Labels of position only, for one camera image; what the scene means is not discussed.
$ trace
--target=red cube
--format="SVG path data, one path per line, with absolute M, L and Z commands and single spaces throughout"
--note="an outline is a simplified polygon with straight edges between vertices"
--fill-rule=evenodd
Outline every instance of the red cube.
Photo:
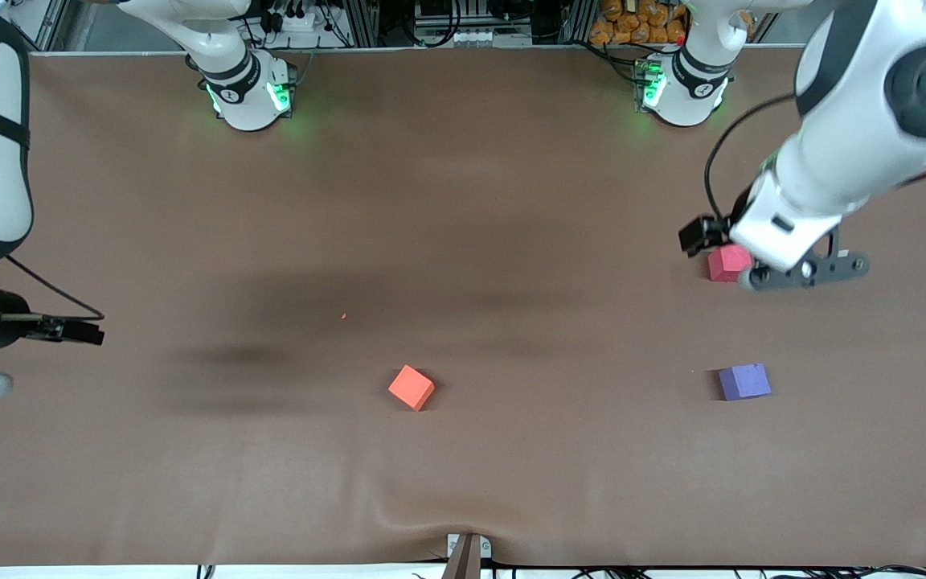
M 395 398 L 407 403 L 409 408 L 419 412 L 434 392 L 434 383 L 407 365 L 402 367 L 388 391 L 392 392 Z
M 709 256 L 710 281 L 738 281 L 738 274 L 752 267 L 752 256 L 741 245 L 721 246 Z

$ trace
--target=green led light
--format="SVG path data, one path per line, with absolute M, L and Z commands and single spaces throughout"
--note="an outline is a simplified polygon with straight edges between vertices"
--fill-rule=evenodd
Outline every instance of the green led light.
M 645 105 L 657 106 L 664 88 L 666 88 L 666 74 L 659 73 L 653 83 L 645 88 Z
M 209 98 L 213 101 L 213 110 L 220 114 L 220 103 L 217 102 L 216 94 L 213 93 L 213 88 L 209 84 L 206 84 L 206 92 L 209 92 Z
M 271 95 L 271 100 L 273 101 L 273 106 L 276 106 L 278 110 L 287 110 L 288 109 L 288 89 L 282 84 L 271 84 L 267 83 L 267 92 Z
M 717 100 L 713 101 L 713 109 L 720 106 L 720 103 L 723 103 L 723 90 L 727 88 L 727 84 L 721 85 L 720 89 L 717 91 Z

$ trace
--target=purple cube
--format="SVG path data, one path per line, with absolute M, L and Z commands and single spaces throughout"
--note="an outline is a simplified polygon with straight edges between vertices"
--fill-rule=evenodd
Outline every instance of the purple cube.
M 720 385 L 724 400 L 745 400 L 771 393 L 767 369 L 762 363 L 732 366 L 720 371 Z

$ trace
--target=brown table surface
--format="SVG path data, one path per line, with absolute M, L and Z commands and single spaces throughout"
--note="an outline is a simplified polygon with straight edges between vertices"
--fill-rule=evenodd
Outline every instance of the brown table surface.
M 796 58 L 747 51 L 674 129 L 584 51 L 320 55 L 258 134 L 176 56 L 34 59 L 16 256 L 109 318 L 0 351 L 0 565 L 410 561 L 459 530 L 511 564 L 926 564 L 926 183 L 846 220 L 849 285 L 749 294 L 678 248 Z M 724 205 L 795 128 L 732 137 Z M 718 400 L 757 362 L 774 395 Z M 386 392 L 404 363 L 423 412 Z

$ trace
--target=foam block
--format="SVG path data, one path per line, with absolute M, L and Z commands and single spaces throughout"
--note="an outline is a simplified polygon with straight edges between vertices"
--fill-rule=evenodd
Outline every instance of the foam block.
M 742 270 L 752 267 L 752 256 L 741 245 L 724 245 L 709 256 L 710 281 L 738 281 Z
M 724 400 L 745 400 L 771 393 L 767 369 L 764 369 L 762 363 L 732 366 L 721 370 L 720 385 L 723 386 Z
M 434 392 L 434 383 L 407 365 L 402 367 L 402 371 L 392 381 L 388 391 L 392 392 L 395 398 L 407 404 L 409 408 L 419 412 Z

